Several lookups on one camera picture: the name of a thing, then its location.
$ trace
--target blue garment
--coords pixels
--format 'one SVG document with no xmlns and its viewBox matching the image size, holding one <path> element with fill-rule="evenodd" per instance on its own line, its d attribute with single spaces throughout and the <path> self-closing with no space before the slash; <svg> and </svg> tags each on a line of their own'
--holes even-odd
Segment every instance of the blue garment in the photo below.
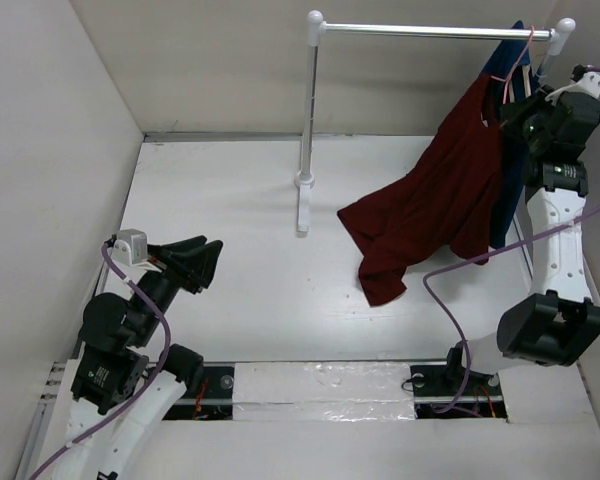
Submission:
<svg viewBox="0 0 600 480">
<path fill-rule="evenodd" d="M 524 24 L 519 20 L 512 28 L 523 29 Z M 489 61 L 487 61 L 482 72 L 495 77 L 505 78 L 526 44 L 526 40 L 503 40 L 493 52 Z M 510 88 L 513 88 L 515 101 L 525 98 L 524 73 L 521 67 L 530 64 L 531 57 L 527 51 L 520 60 L 510 83 Z M 531 93 L 535 92 L 539 86 L 533 79 L 531 69 L 529 69 L 529 85 Z M 500 117 L 503 92 L 504 83 L 495 80 L 492 81 L 492 98 L 497 118 Z M 522 167 L 528 155 L 529 148 L 526 144 L 516 142 L 507 137 L 502 139 L 502 188 L 500 196 L 491 210 L 489 245 L 493 248 L 500 248 L 505 245 L 507 231 L 513 220 L 513 215 L 515 214 L 516 206 L 522 193 Z"/>
</svg>

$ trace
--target white end cap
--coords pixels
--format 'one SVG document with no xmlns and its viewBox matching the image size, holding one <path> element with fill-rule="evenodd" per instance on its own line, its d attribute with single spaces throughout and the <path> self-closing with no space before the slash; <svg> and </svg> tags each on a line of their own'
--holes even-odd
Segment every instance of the white end cap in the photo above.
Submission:
<svg viewBox="0 0 600 480">
<path fill-rule="evenodd" d="M 556 28 L 554 30 L 554 35 L 551 38 L 551 44 L 549 45 L 549 50 L 547 51 L 547 55 L 551 55 L 555 57 L 560 55 L 562 49 L 564 48 L 564 44 L 567 43 L 567 39 L 571 32 L 576 29 L 576 21 L 573 18 L 563 18 L 558 22 Z"/>
<path fill-rule="evenodd" d="M 309 36 L 307 37 L 307 43 L 310 47 L 317 47 L 320 44 L 320 35 L 326 29 L 326 23 L 322 13 L 318 10 L 312 10 L 307 15 L 307 23 L 309 25 Z"/>
</svg>

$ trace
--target clothing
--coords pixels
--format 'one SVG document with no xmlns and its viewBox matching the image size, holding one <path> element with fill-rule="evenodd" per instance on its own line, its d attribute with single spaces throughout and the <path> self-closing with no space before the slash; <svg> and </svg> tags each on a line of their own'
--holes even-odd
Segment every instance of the clothing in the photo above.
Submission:
<svg viewBox="0 0 600 480">
<path fill-rule="evenodd" d="M 514 29 L 523 29 L 522 21 L 517 21 Z M 520 53 L 527 45 L 526 40 L 503 40 L 500 45 L 487 61 L 482 73 L 487 73 L 498 78 L 505 78 Z M 514 101 L 523 100 L 525 95 L 523 75 L 528 76 L 528 84 L 531 93 L 535 92 L 539 87 L 538 82 L 533 79 L 531 69 L 523 69 L 522 67 L 531 64 L 529 51 L 525 52 L 514 72 L 510 89 L 514 93 Z M 496 118 L 500 118 L 500 105 L 502 105 L 502 97 L 504 91 L 504 83 L 494 82 L 492 85 L 492 101 L 495 106 Z M 507 95 L 507 103 L 510 101 L 510 96 Z M 489 245 L 493 248 L 504 247 L 506 243 L 506 235 L 513 220 L 513 216 L 518 206 L 518 200 L 522 193 L 522 168 L 529 156 L 529 148 L 525 143 L 516 142 L 515 140 L 503 136 L 502 139 L 502 188 L 500 195 L 493 205 L 491 212 Z"/>
<path fill-rule="evenodd" d="M 406 287 L 402 277 L 442 245 L 462 258 L 485 253 L 501 185 L 501 136 L 493 111 L 483 123 L 489 75 L 480 75 L 404 178 L 338 212 L 364 259 L 358 274 L 371 306 Z"/>
</svg>

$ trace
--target garment rack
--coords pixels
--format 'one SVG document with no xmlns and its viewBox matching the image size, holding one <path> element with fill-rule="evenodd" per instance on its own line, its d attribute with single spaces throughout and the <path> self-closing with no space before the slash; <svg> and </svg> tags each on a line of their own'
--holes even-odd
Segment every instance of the garment rack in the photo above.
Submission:
<svg viewBox="0 0 600 480">
<path fill-rule="evenodd" d="M 307 63 L 307 86 L 305 97 L 304 128 L 300 148 L 300 171 L 296 175 L 298 187 L 298 224 L 301 233 L 309 231 L 311 223 L 311 189 L 315 177 L 311 172 L 311 149 L 313 146 L 313 113 L 315 109 L 316 72 L 318 66 L 318 46 L 326 33 L 355 33 L 363 35 L 386 35 L 402 37 L 462 38 L 477 40 L 528 40 L 549 42 L 549 48 L 538 68 L 535 78 L 542 83 L 555 58 L 560 54 L 576 22 L 563 18 L 556 28 L 549 30 L 514 30 L 500 28 L 457 28 L 422 27 L 407 25 L 360 25 L 349 23 L 327 23 L 322 13 L 314 10 L 307 16 L 309 56 Z"/>
</svg>

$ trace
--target dark red cloth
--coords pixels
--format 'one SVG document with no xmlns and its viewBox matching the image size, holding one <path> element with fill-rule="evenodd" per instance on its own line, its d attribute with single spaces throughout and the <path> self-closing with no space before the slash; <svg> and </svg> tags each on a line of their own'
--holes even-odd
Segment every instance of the dark red cloth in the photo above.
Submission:
<svg viewBox="0 0 600 480">
<path fill-rule="evenodd" d="M 502 182 L 499 126 L 491 115 L 483 123 L 489 84 L 488 75 L 478 77 L 404 178 L 338 212 L 364 255 L 358 275 L 370 305 L 404 292 L 407 267 L 442 245 L 462 258 L 488 250 Z"/>
</svg>

